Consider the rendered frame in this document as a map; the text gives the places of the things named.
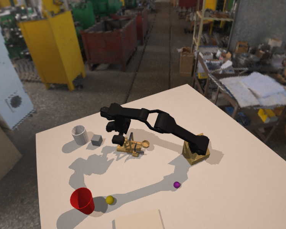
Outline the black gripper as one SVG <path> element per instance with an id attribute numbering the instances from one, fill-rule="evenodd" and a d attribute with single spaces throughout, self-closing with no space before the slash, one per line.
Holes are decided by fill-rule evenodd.
<path id="1" fill-rule="evenodd" d="M 127 134 L 127 131 L 131 123 L 131 119 L 128 119 L 128 118 L 125 118 L 125 119 L 126 119 L 125 122 L 122 124 L 114 123 L 114 126 L 116 126 L 116 130 L 117 132 L 119 132 L 119 134 L 113 136 L 113 139 L 112 139 L 113 144 L 119 144 L 120 146 L 123 146 L 124 144 L 125 137 L 123 136 L 123 134 Z"/>

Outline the purple ball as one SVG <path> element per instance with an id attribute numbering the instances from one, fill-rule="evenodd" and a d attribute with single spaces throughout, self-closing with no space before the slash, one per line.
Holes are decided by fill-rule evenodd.
<path id="1" fill-rule="evenodd" d="M 175 187 L 175 188 L 179 188 L 179 187 L 180 187 L 180 183 L 179 183 L 179 182 L 175 182 L 175 183 L 174 183 L 174 187 Z"/>

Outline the wooden toy catapult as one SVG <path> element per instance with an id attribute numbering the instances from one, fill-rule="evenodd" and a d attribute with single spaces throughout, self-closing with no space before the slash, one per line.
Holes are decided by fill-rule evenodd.
<path id="1" fill-rule="evenodd" d="M 125 137 L 123 146 L 120 146 L 118 144 L 117 151 L 132 153 L 133 157 L 138 157 L 138 154 L 144 153 L 141 151 L 141 147 L 148 148 L 149 146 L 150 146 L 150 142 L 147 140 L 144 140 L 142 142 L 134 141 L 133 132 L 131 132 L 129 139 Z"/>

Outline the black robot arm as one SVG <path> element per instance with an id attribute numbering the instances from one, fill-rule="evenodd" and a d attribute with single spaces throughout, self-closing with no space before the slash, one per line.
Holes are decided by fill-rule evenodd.
<path id="1" fill-rule="evenodd" d="M 154 127 L 152 127 L 147 121 L 149 113 L 158 113 Z M 150 130 L 161 134 L 173 134 L 176 137 L 187 141 L 192 154 L 197 153 L 198 155 L 206 155 L 209 138 L 204 135 L 195 135 L 190 131 L 180 127 L 176 124 L 175 119 L 164 111 L 148 110 L 145 108 L 124 108 L 117 103 L 111 103 L 110 107 L 101 107 L 100 115 L 101 117 L 107 118 L 109 121 L 114 120 L 107 124 L 107 132 L 117 132 L 114 123 L 122 124 L 125 122 L 125 118 L 135 119 L 145 123 Z"/>

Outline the grey open cup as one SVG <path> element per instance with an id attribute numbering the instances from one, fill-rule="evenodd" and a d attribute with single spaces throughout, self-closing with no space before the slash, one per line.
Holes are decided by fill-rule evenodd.
<path id="1" fill-rule="evenodd" d="M 84 125 L 76 125 L 71 129 L 71 134 L 79 146 L 88 143 L 89 138 Z"/>

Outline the dark red cup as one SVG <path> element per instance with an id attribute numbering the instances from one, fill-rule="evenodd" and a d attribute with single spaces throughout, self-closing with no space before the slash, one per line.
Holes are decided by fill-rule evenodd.
<path id="1" fill-rule="evenodd" d="M 72 193 L 70 203 L 72 207 L 84 214 L 91 214 L 95 208 L 91 191 L 84 187 L 76 189 Z"/>

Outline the yellow ball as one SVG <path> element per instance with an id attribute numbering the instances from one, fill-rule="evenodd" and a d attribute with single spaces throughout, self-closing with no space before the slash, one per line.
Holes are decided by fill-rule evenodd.
<path id="1" fill-rule="evenodd" d="M 113 204 L 113 202 L 114 202 L 114 198 L 113 198 L 112 196 L 108 196 L 108 197 L 106 198 L 106 203 L 107 203 L 107 204 Z"/>

